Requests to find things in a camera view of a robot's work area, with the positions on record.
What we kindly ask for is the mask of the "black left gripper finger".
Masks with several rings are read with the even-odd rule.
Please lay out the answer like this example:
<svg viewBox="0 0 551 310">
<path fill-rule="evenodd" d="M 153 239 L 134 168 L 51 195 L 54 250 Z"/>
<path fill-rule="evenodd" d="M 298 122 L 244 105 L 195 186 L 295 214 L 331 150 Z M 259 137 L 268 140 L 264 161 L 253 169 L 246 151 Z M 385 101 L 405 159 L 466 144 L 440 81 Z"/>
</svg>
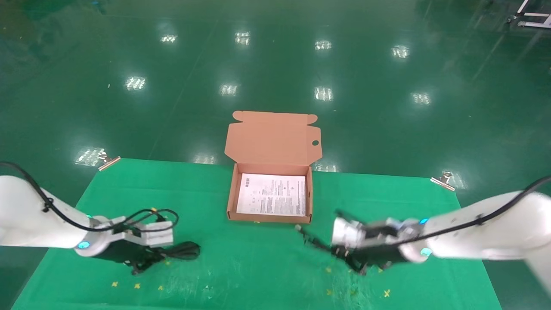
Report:
<svg viewBox="0 0 551 310">
<path fill-rule="evenodd" d="M 138 261 L 130 261 L 131 274 L 137 276 L 157 263 L 156 259 L 146 258 Z"/>
<path fill-rule="evenodd" d="M 163 261 L 169 256 L 169 251 L 165 248 L 145 247 L 143 249 L 144 261 Z"/>
</svg>

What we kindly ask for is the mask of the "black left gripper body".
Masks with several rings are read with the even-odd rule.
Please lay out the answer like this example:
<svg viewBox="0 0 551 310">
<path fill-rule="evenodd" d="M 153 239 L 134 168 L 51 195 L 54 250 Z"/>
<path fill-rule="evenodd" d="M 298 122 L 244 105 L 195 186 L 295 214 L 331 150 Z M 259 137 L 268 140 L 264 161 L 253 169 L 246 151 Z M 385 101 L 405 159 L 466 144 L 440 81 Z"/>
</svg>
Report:
<svg viewBox="0 0 551 310">
<path fill-rule="evenodd" d="M 149 252 L 143 245 L 138 245 L 130 241 L 115 241 L 110 243 L 107 248 L 98 255 L 96 259 L 124 264 L 130 267 L 138 267 L 146 262 Z"/>
</svg>

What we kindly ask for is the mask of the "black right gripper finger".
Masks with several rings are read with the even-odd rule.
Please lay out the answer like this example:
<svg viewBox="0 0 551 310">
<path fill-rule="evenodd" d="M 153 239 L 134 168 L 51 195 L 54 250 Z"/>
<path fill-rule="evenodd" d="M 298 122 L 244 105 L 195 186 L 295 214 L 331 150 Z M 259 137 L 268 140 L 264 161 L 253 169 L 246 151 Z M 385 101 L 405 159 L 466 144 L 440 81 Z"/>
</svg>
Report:
<svg viewBox="0 0 551 310">
<path fill-rule="evenodd" d="M 362 249 L 350 248 L 344 245 L 331 245 L 332 256 L 341 260 L 362 260 Z"/>
<path fill-rule="evenodd" d="M 368 268 L 370 267 L 369 263 L 358 260 L 356 257 L 345 257 L 344 261 L 352 271 L 362 276 L 366 275 Z"/>
</svg>

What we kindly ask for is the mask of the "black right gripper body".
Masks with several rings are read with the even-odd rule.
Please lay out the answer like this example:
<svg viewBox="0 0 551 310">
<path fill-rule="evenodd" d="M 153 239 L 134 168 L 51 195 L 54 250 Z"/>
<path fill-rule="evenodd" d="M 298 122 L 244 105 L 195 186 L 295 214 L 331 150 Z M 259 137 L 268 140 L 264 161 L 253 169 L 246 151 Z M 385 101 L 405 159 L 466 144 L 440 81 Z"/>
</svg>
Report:
<svg viewBox="0 0 551 310">
<path fill-rule="evenodd" d="M 387 269 L 394 264 L 410 262 L 398 246 L 381 245 L 361 249 L 361 258 L 367 266 Z"/>
</svg>

